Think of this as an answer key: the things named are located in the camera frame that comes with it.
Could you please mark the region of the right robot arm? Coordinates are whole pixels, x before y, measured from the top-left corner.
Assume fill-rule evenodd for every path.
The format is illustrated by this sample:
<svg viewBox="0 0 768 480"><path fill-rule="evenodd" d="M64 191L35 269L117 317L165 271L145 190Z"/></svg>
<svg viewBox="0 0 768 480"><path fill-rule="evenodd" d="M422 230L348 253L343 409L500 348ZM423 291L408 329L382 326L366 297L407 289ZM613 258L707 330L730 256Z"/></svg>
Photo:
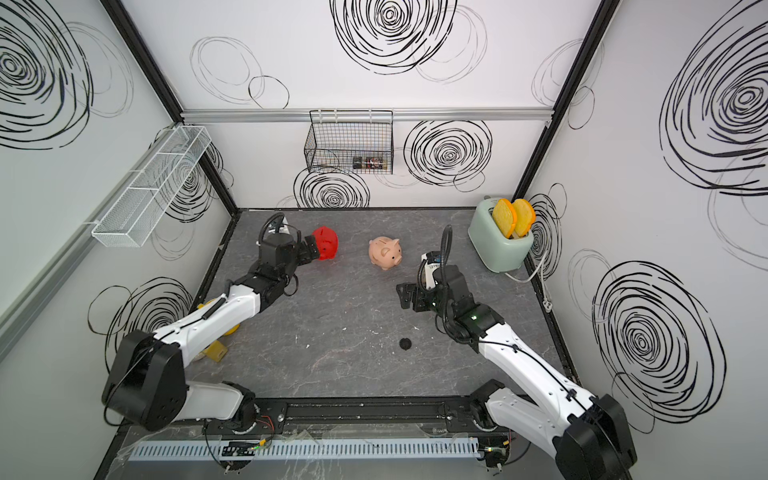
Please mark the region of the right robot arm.
<svg viewBox="0 0 768 480"><path fill-rule="evenodd" d="M476 301L457 266L427 265L397 285L402 308L432 312L455 342L500 368L524 393L498 382L479 389L477 424L504 427L552 457L565 479L628 479L637 461L624 408L596 396L534 352L492 307Z"/></svg>

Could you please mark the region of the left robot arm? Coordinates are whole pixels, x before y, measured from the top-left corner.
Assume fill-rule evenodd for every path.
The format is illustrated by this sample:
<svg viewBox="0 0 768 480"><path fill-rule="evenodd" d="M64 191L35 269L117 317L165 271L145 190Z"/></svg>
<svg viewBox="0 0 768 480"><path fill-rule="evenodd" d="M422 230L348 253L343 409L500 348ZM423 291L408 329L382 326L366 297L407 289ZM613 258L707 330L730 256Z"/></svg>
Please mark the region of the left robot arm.
<svg viewBox="0 0 768 480"><path fill-rule="evenodd" d="M153 332L137 330L120 343L102 404L147 431L185 420L218 420L238 434L259 419L255 395L232 382L189 381L186 368L204 349L284 296L298 267L320 256L314 236L287 228L259 239L248 273L195 312Z"/></svg>

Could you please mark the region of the red piggy bank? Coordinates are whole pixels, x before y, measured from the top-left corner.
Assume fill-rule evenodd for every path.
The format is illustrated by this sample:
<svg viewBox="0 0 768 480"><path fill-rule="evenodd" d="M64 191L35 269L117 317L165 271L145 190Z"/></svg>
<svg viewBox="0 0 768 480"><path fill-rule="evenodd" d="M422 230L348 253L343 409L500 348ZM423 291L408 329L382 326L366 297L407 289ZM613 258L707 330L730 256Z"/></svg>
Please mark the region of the red piggy bank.
<svg viewBox="0 0 768 480"><path fill-rule="evenodd" d="M336 257L339 240L337 233L327 226L321 226L313 231L319 252L319 260L330 260Z"/></svg>

